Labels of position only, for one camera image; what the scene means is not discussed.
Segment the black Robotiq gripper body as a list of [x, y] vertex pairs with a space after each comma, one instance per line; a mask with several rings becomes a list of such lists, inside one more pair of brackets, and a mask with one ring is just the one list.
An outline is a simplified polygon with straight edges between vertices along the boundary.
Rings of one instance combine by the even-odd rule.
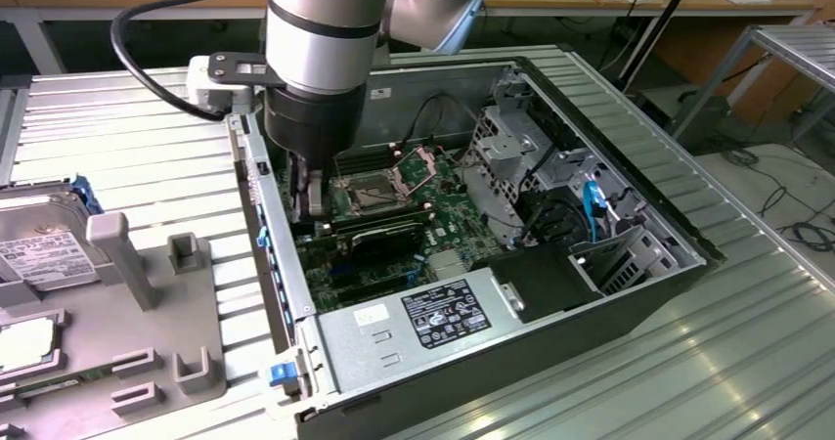
[[322, 170], [351, 145], [361, 120], [366, 84], [334, 95], [289, 85], [265, 90], [265, 131], [274, 144]]

